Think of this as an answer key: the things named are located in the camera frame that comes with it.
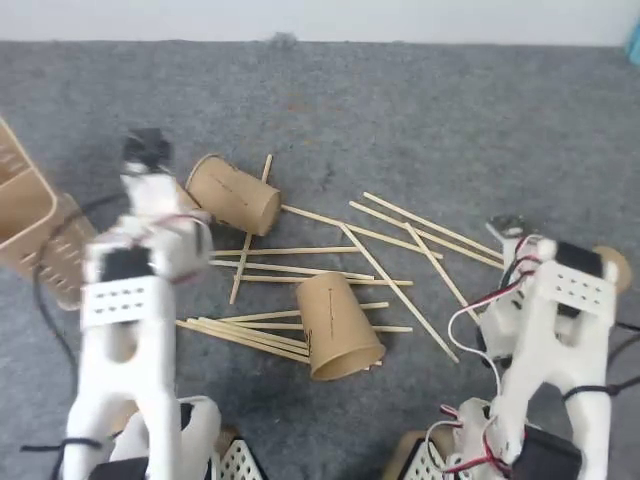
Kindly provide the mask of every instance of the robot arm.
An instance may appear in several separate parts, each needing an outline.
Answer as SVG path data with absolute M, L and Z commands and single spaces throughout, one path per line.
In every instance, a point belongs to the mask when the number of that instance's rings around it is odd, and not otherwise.
M 207 218 L 180 203 L 175 180 L 161 166 L 168 148 L 158 130 L 133 132 L 123 173 L 131 211 L 87 247 L 79 388 L 67 437 L 106 445 L 126 401 L 134 400 L 139 413 L 111 453 L 67 446 L 65 480 L 92 478 L 98 465 L 113 469 L 109 478 L 129 478 L 121 469 L 132 457 L 142 457 L 152 480 L 199 480 L 210 468 L 220 428 L 215 404 L 188 399 L 197 421 L 181 429 L 173 283 L 207 265 L 212 241 Z
M 462 461 L 478 458 L 485 453 L 486 433 L 492 454 L 510 465 L 513 478 L 518 480 L 604 479 L 611 416 L 608 395 L 580 393 L 566 402 L 573 445 L 579 452 L 561 447 L 562 440 L 557 437 L 530 430 L 533 427 L 527 425 L 526 414 L 529 400 L 543 383 L 558 387 L 563 394 L 583 385 L 605 385 L 617 268 L 572 245 L 528 236 L 522 230 L 516 238 L 502 233 L 503 283 L 517 280 L 518 288 L 489 305 L 480 316 L 480 332 L 489 357 L 510 359 L 511 366 L 490 407 L 477 399 L 460 407 L 464 426 L 454 433 L 456 451 Z M 522 270 L 528 275 L 521 277 Z M 546 437 L 541 439 L 538 432 Z M 532 468 L 549 467 L 554 462 L 554 468 L 566 468 L 561 475 L 553 477 L 549 476 L 552 470 L 544 474 L 537 470 L 538 477 L 527 476 Z M 504 478 L 490 465 L 471 469 L 468 474 L 472 476 L 466 478 L 474 480 Z

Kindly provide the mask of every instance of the bamboo skewer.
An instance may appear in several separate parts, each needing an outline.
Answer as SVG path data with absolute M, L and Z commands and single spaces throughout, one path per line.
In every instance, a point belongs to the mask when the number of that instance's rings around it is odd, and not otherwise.
M 380 308 L 388 308 L 389 302 L 361 303 L 360 308 L 363 310 L 377 310 Z M 219 322 L 252 322 L 256 320 L 270 320 L 276 318 L 299 317 L 300 310 L 285 310 L 282 312 L 269 313 L 253 313 L 250 315 L 239 315 L 237 317 L 218 318 Z
M 240 262 L 233 262 L 231 260 L 210 260 L 209 265 L 216 265 L 219 267 L 237 267 Z M 290 267 L 287 265 L 271 265 L 267 263 L 250 263 L 247 262 L 244 265 L 245 268 L 250 270 L 268 270 L 272 272 L 286 272 L 286 273 L 302 273 L 307 275 L 319 275 L 322 273 L 341 273 L 347 278 L 356 278 L 360 280 L 374 280 L 373 275 L 363 275 L 361 273 L 339 272 L 335 270 L 321 270 L 318 268 L 303 268 L 303 267 Z
M 324 215 L 318 215 L 317 213 L 309 212 L 307 210 L 303 210 L 301 208 L 292 207 L 291 205 L 282 205 L 282 210 L 285 212 L 295 213 L 296 215 L 300 215 L 301 217 L 310 218 L 311 220 L 315 220 L 317 222 L 326 223 L 328 225 L 333 225 L 334 227 L 340 228 L 342 222 L 338 220 L 334 220 L 333 218 L 325 217 Z M 407 242 L 403 242 L 402 240 L 398 240 L 397 238 L 390 237 L 388 235 L 383 235 L 381 233 L 374 232 L 372 230 L 367 230 L 366 228 L 358 227 L 357 225 L 351 225 L 350 223 L 345 223 L 347 227 L 351 231 L 359 233 L 361 235 L 365 235 L 367 237 L 375 238 L 376 240 L 380 240 L 382 242 L 389 243 L 391 245 L 395 245 L 397 247 L 402 247 L 407 250 L 413 250 L 414 252 L 422 253 L 418 247 L 412 245 Z M 436 252 L 433 252 L 436 258 L 442 258 L 442 255 Z
M 391 280 L 391 277 L 389 277 L 387 272 L 382 268 L 382 266 L 373 257 L 373 255 L 369 253 L 369 251 L 360 242 L 360 240 L 356 238 L 353 232 L 349 230 L 349 227 L 342 224 L 340 228 L 342 228 L 342 231 L 345 233 L 347 237 L 349 237 L 349 239 L 353 242 L 353 244 L 360 249 L 360 252 L 362 253 L 362 255 L 365 256 L 365 258 L 369 261 L 371 266 L 378 272 L 378 274 L 387 281 L 387 283 L 389 284 L 389 287 L 391 287 L 391 289 L 400 298 L 400 300 L 402 300 L 402 303 L 404 303 L 405 306 L 409 309 L 409 311 L 413 313 L 414 317 L 418 319 L 418 321 L 427 330 L 427 332 L 429 332 L 429 334 L 438 343 L 438 345 L 440 345 L 440 347 L 445 351 L 445 353 L 449 355 L 449 357 L 455 363 L 459 363 L 458 357 L 456 356 L 455 353 L 453 353 L 451 348 L 449 348 L 449 345 L 446 344 L 446 342 L 442 339 L 442 337 L 438 334 L 438 332 L 431 326 L 429 321 L 422 315 L 422 313 L 420 313 L 420 311 L 415 307 L 415 305 L 411 303 L 411 300 L 407 298 L 407 296 L 402 292 L 402 290 L 400 290 L 400 288 L 398 288 L 398 286 L 395 283 L 393 283 L 393 281 Z
M 301 323 L 259 323 L 244 322 L 241 324 L 244 328 L 255 328 L 259 330 L 304 330 Z M 394 325 L 373 325 L 373 330 L 379 333 L 411 333 L 413 327 L 400 327 Z
M 390 217 L 388 215 L 385 215 L 382 212 L 378 212 L 377 210 L 374 210 L 372 208 L 369 207 L 365 207 L 364 205 L 361 205 L 358 202 L 349 202 L 349 205 L 351 205 L 352 207 L 360 210 L 361 212 L 364 213 L 368 213 L 369 215 L 379 218 L 380 220 L 383 220 L 387 223 L 390 223 L 391 225 L 395 225 L 396 227 L 402 228 L 403 230 L 406 230 L 404 223 L 396 220 L 393 217 Z M 466 255 L 467 257 L 473 258 L 474 260 L 478 260 L 479 262 L 485 263 L 487 265 L 490 265 L 492 267 L 496 267 L 499 268 L 500 270 L 502 270 L 503 266 L 501 263 L 492 260 L 490 258 L 484 257 L 482 255 L 480 255 L 479 253 L 476 252 L 472 252 L 471 250 L 468 250 L 464 247 L 461 247 L 459 245 L 456 245 L 455 243 L 451 243 L 447 240 L 444 240 L 442 238 L 436 237 L 434 235 L 431 235 L 430 233 L 427 233 L 423 230 L 416 230 L 416 232 L 418 233 L 418 235 L 420 235 L 421 237 L 426 238 L 427 240 L 431 240 L 434 243 L 438 243 L 440 245 L 442 245 L 443 247 L 447 247 L 450 250 L 454 250 L 458 253 L 461 253 L 462 255 Z
M 238 335 L 246 335 L 246 336 L 250 336 L 253 337 L 252 340 L 255 341 L 260 341 L 258 339 L 261 340 L 265 340 L 265 341 L 269 341 L 269 342 L 274 342 L 274 343 L 279 343 L 279 344 L 283 344 L 283 345 L 287 345 L 287 346 L 291 346 L 291 347 L 296 347 L 299 349 L 303 349 L 308 351 L 309 350 L 309 346 L 301 341 L 301 340 L 295 340 L 293 338 L 287 338 L 287 337 L 282 337 L 280 335 L 274 335 L 272 333 L 266 333 L 266 332 L 260 332 L 258 330 L 252 330 L 250 328 L 244 328 L 238 324 L 232 323 L 232 322 L 220 322 L 218 320 L 212 320 L 210 318 L 206 318 L 206 317 L 199 317 L 198 319 L 192 318 L 187 320 L 189 322 L 195 322 L 195 323 L 202 323 L 204 325 L 207 325 L 208 327 L 211 328 L 220 328 L 223 330 L 231 330 L 234 333 L 237 333 Z
M 310 277 L 276 277 L 271 275 L 242 275 L 243 282 L 266 282 L 266 283 L 301 283 Z M 372 285 L 387 286 L 385 280 L 360 280 L 357 278 L 347 278 L 350 285 Z M 411 280 L 394 280 L 399 287 L 410 287 L 413 285 Z
M 267 155 L 267 161 L 264 164 L 264 169 L 262 170 L 262 183 L 267 183 L 267 179 L 269 178 L 269 171 L 271 170 L 271 162 L 273 161 L 273 155 Z M 247 233 L 244 237 L 244 245 L 242 246 L 242 252 L 240 253 L 240 261 L 238 262 L 238 270 L 236 270 L 236 276 L 233 279 L 233 286 L 231 287 L 231 296 L 229 297 L 229 304 L 233 305 L 236 301 L 236 297 L 238 296 L 238 289 L 240 288 L 240 279 L 242 278 L 242 272 L 244 270 L 244 266 L 247 263 L 247 252 L 251 247 L 251 239 L 253 235 Z
M 245 338 L 241 338 L 239 336 L 233 335 L 230 332 L 225 332 L 222 330 L 213 330 L 211 328 L 207 328 L 199 323 L 193 322 L 183 322 L 180 320 L 176 321 L 176 324 L 183 328 L 188 328 L 189 330 L 194 330 L 196 332 L 204 333 L 206 335 L 211 335 L 214 337 L 222 338 L 224 340 L 228 340 L 230 342 L 239 343 L 240 345 L 245 345 L 247 347 L 255 348 L 256 350 L 262 350 L 264 352 L 272 353 L 274 355 L 278 355 L 280 357 L 288 358 L 290 360 L 295 360 L 297 362 L 309 364 L 309 357 L 304 355 L 297 355 L 295 353 L 288 352 L 286 350 L 282 350 L 280 348 L 271 347 L 268 345 L 264 345 L 262 343 L 258 343 L 252 340 L 247 340 Z
M 407 231 L 413 237 L 413 240 L 418 244 L 418 246 L 423 251 L 425 256 L 429 259 L 429 261 L 433 265 L 433 268 L 436 269 L 436 271 L 442 277 L 442 280 L 444 280 L 444 283 L 447 284 L 447 287 L 449 287 L 449 290 L 451 290 L 451 293 L 453 293 L 454 297 L 458 299 L 458 302 L 460 302 L 460 305 L 462 305 L 463 307 L 468 307 L 469 302 L 467 302 L 467 300 L 464 298 L 464 295 L 462 295 L 462 293 L 460 292 L 456 284 L 453 283 L 453 280 L 451 280 L 451 277 L 449 276 L 449 274 L 442 267 L 442 265 L 440 265 L 440 262 L 438 262 L 438 260 L 433 256 L 433 254 L 431 253 L 431 250 L 429 250 L 429 248 L 422 241 L 422 239 L 418 235 L 418 232 L 416 232 L 416 230 L 411 226 L 411 224 L 405 223 L 404 225 Z M 469 310 L 467 313 L 471 318 L 473 318 L 476 324 L 478 325 L 480 324 L 480 318 L 478 317 L 478 314 L 475 311 Z
M 496 252 L 495 250 L 491 250 L 489 247 L 485 247 L 484 245 L 476 242 L 475 240 L 471 240 L 470 238 L 465 237 L 464 235 L 460 235 L 459 233 L 449 230 L 448 228 L 442 227 L 437 223 L 430 222 L 426 218 L 419 217 L 418 215 L 415 215 L 405 210 L 404 208 L 400 208 L 397 205 L 394 205 L 393 203 L 387 202 L 382 198 L 377 197 L 369 192 L 364 192 L 363 195 L 365 198 L 368 198 L 369 200 L 372 200 L 378 203 L 379 205 L 382 205 L 383 207 L 388 208 L 389 210 L 393 210 L 394 212 L 399 213 L 400 215 L 407 217 L 413 220 L 414 222 L 421 223 L 425 227 L 431 228 L 432 230 L 448 235 L 449 237 L 455 238 L 456 240 L 462 243 L 466 243 L 467 245 L 474 247 L 477 250 L 480 250 L 481 252 L 487 253 L 492 257 L 497 258 L 498 260 L 502 260 L 502 255 L 500 253 Z
M 237 257 L 243 250 L 218 250 L 213 252 L 214 257 Z M 298 254 L 323 254 L 323 253 L 358 253 L 356 247 L 298 247 L 298 248 L 261 248 L 247 250 L 247 255 L 298 255 Z

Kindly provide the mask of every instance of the white wire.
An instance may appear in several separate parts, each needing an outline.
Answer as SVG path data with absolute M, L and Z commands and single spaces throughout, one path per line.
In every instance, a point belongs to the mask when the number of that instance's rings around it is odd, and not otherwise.
M 467 347 L 466 345 L 463 345 L 462 343 L 460 343 L 458 340 L 456 340 L 456 338 L 453 336 L 453 324 L 455 323 L 456 319 L 458 317 L 460 317 L 460 315 L 462 315 L 463 313 L 466 313 L 470 310 L 474 310 L 476 308 L 482 307 L 484 305 L 487 305 L 491 302 L 493 302 L 494 300 L 508 294 L 511 293 L 512 290 L 508 290 L 506 292 L 504 292 L 501 295 L 498 295 L 497 297 L 491 297 L 488 298 L 487 300 L 484 300 L 482 302 L 479 303 L 474 303 L 472 305 L 469 305 L 468 307 L 464 307 L 461 308 L 460 310 L 458 310 L 456 313 L 454 313 L 451 318 L 449 319 L 449 327 L 447 329 L 447 333 L 449 334 L 449 339 L 451 340 L 451 343 L 453 343 L 456 347 L 458 347 L 460 350 L 464 350 L 465 352 L 469 352 L 469 353 L 474 353 L 476 355 L 478 355 L 479 357 L 483 358 L 491 367 L 491 370 L 493 371 L 493 374 L 495 376 L 495 380 L 496 380 L 496 396 L 500 396 L 502 394 L 502 385 L 500 382 L 500 373 L 498 372 L 498 367 L 496 367 L 495 362 L 493 361 L 493 359 L 491 357 L 489 357 L 489 355 L 487 355 L 486 353 L 484 353 L 481 350 L 478 350 L 476 348 L 471 348 L 471 347 Z
M 434 432 L 434 430 L 438 427 L 443 427 L 443 426 L 449 426 L 449 427 L 453 427 L 453 428 L 460 428 L 462 427 L 462 423 L 460 422 L 455 422 L 455 421 L 451 421 L 451 420 L 441 420 L 439 422 L 434 423 L 433 425 L 431 425 L 429 427 L 429 430 L 427 430 L 427 434 L 424 436 L 424 446 L 427 452 L 427 462 L 429 462 L 429 465 L 435 469 L 438 473 L 442 473 L 445 474 L 446 472 L 441 469 L 438 465 L 436 465 L 433 462 L 433 459 L 431 458 L 431 452 L 429 451 L 429 442 L 431 441 L 431 434 Z M 446 465 L 446 458 L 443 458 L 443 462 Z

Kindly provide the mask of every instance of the black cable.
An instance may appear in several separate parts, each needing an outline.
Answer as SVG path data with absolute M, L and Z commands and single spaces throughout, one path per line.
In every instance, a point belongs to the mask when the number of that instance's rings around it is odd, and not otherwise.
M 53 337 L 58 342 L 58 345 L 62 349 L 67 359 L 67 362 L 69 364 L 69 371 L 71 373 L 72 398 L 75 397 L 77 393 L 77 388 L 78 388 L 78 365 L 76 362 L 76 358 L 73 354 L 73 351 L 71 350 L 71 347 L 69 346 L 69 344 L 67 343 L 67 340 L 64 338 L 64 336 L 56 326 L 56 323 L 53 320 L 53 316 L 51 315 L 51 312 L 49 311 L 49 308 L 47 307 L 44 301 L 44 296 L 42 294 L 42 285 L 40 283 L 40 275 L 44 270 L 43 259 L 47 254 L 47 251 L 51 242 L 56 238 L 58 238 L 60 235 L 62 235 L 65 232 L 65 230 L 67 230 L 73 224 L 74 221 L 76 221 L 78 218 L 82 216 L 88 215 L 93 210 L 99 207 L 102 207 L 103 205 L 107 205 L 109 203 L 115 202 L 116 200 L 119 200 L 124 196 L 125 196 L 125 193 L 120 192 L 114 195 L 109 195 L 106 197 L 99 198 L 92 202 L 88 202 L 84 206 L 78 208 L 76 211 L 69 214 L 62 221 L 60 225 L 58 225 L 51 231 L 51 234 L 40 246 L 36 254 L 34 268 L 33 268 L 33 297 L 34 297 L 36 307 L 38 308 L 38 310 L 40 311 L 40 314 L 42 315 L 42 320 L 44 321 L 45 325 L 47 326 L 47 328 L 49 329 Z
M 100 450 L 102 448 L 102 443 L 97 440 L 93 440 L 92 438 L 65 438 L 60 445 L 23 445 L 20 447 L 21 452 L 31 452 L 31 453 L 43 453 L 43 452 L 58 452 L 58 456 L 56 457 L 56 463 L 53 465 L 53 469 L 51 470 L 51 475 L 49 476 L 50 480 L 59 480 L 60 477 L 60 468 L 62 467 L 62 461 L 64 460 L 64 449 L 67 445 L 84 445 L 86 447 L 92 448 L 94 450 Z
M 633 325 L 632 323 L 616 322 L 614 326 L 622 328 L 623 330 L 629 330 L 630 332 L 640 333 L 640 325 Z
M 607 369 L 611 368 L 616 359 L 629 347 L 632 347 L 636 343 L 640 342 L 640 333 L 637 333 L 629 338 L 627 338 L 624 342 L 618 345 L 609 353 L 609 358 L 607 358 Z
M 638 342 L 640 342 L 640 333 L 628 338 L 627 340 L 622 342 L 620 345 L 618 345 L 616 348 L 614 348 L 607 358 L 607 370 L 611 368 L 613 363 L 625 350 L 627 350 L 629 347 L 635 345 Z M 627 390 L 628 388 L 632 388 L 637 385 L 640 385 L 640 375 L 636 377 L 632 377 L 629 380 L 625 380 L 622 383 L 613 383 L 609 385 L 582 385 L 579 387 L 574 387 L 570 389 L 568 392 L 566 392 L 562 396 L 562 401 L 566 402 L 574 395 L 577 395 L 578 393 L 583 393 L 583 392 L 601 392 L 601 393 L 606 393 L 610 397 L 616 397 L 623 391 Z

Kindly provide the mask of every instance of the tipped-over paper cup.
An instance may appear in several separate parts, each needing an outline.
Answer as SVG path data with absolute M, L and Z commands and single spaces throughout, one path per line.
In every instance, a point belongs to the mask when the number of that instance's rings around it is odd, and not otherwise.
M 615 263 L 616 267 L 618 267 L 616 291 L 618 293 L 622 293 L 628 290 L 631 286 L 631 282 L 633 281 L 633 272 L 631 271 L 631 265 L 629 265 L 629 262 L 624 255 L 616 249 L 604 245 L 594 247 L 593 251 L 600 254 L 604 260 Z
M 185 186 L 216 221 L 265 235 L 280 212 L 280 191 L 215 155 L 201 159 Z
M 345 377 L 383 357 L 385 347 L 342 274 L 325 273 L 305 280 L 296 296 L 313 380 Z

